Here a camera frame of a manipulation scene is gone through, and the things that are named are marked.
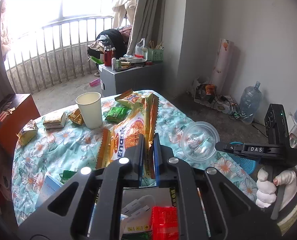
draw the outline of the hand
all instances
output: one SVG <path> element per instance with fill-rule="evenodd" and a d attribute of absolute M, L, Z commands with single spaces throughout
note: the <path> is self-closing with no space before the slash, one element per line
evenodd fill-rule
<path fill-rule="evenodd" d="M 257 174 L 256 185 L 258 191 L 256 192 L 257 200 L 255 204 L 261 208 L 271 206 L 276 200 L 276 186 L 285 184 L 284 196 L 280 210 L 282 210 L 294 197 L 297 191 L 296 175 L 294 171 L 285 170 L 273 179 L 273 183 L 268 181 L 268 173 L 261 168 Z"/>

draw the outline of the transparent plastic bowl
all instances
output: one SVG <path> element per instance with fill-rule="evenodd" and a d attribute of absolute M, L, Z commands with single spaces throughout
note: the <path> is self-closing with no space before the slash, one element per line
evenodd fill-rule
<path fill-rule="evenodd" d="M 220 141 L 217 130 L 207 122 L 189 125 L 181 137 L 181 148 L 191 162 L 202 163 L 215 152 L 215 144 Z"/>

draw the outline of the gray box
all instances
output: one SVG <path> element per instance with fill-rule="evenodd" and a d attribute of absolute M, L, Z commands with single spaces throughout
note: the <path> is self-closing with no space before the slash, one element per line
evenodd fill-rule
<path fill-rule="evenodd" d="M 104 97 L 121 94 L 129 89 L 150 89 L 161 93 L 163 84 L 163 63 L 134 67 L 124 71 L 114 71 L 112 67 L 99 66 L 102 95 Z"/>

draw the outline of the paper cup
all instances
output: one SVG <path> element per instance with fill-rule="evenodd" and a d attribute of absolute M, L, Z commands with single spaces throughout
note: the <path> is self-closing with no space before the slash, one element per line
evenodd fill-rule
<path fill-rule="evenodd" d="M 76 103 L 81 111 L 87 128 L 94 129 L 102 125 L 101 94 L 89 92 L 76 98 Z"/>

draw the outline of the cup rim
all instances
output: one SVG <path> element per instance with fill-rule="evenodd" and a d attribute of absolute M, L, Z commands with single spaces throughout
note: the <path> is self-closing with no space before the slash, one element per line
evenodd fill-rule
<path fill-rule="evenodd" d="M 93 102 L 91 102 L 91 103 L 87 103 L 87 104 L 81 104 L 81 103 L 78 103 L 78 102 L 77 102 L 77 99 L 78 99 L 79 97 L 81 97 L 81 96 L 83 96 L 83 95 L 85 95 L 85 94 L 91 94 L 91 93 L 99 94 L 99 98 L 98 98 L 97 100 L 95 100 L 95 101 L 93 101 Z M 91 105 L 91 104 L 93 104 L 93 103 L 96 103 L 96 102 L 99 101 L 101 98 L 102 98 L 101 93 L 98 93 L 98 92 L 86 92 L 86 93 L 84 93 L 84 94 L 79 95 L 79 96 L 75 99 L 75 102 L 76 102 L 78 105 L 81 105 L 81 106 L 87 106 L 87 105 Z"/>

